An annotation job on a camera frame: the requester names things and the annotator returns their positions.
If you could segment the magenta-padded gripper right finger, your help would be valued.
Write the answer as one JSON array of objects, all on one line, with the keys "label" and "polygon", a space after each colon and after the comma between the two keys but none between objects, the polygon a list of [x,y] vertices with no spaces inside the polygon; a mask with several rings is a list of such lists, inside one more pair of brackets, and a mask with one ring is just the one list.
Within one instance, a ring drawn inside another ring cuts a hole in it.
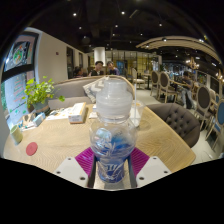
[{"label": "magenta-padded gripper right finger", "polygon": [[171,174],[157,156],[150,157],[138,148],[135,148],[128,157],[128,166],[132,188],[143,187]]}]

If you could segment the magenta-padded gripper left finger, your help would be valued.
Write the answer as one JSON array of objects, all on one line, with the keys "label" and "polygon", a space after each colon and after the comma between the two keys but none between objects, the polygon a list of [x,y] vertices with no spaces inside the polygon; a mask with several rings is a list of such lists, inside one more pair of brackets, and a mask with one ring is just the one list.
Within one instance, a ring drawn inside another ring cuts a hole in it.
[{"label": "magenta-padded gripper left finger", "polygon": [[67,157],[54,174],[76,185],[92,188],[95,182],[96,159],[91,148],[76,157]]}]

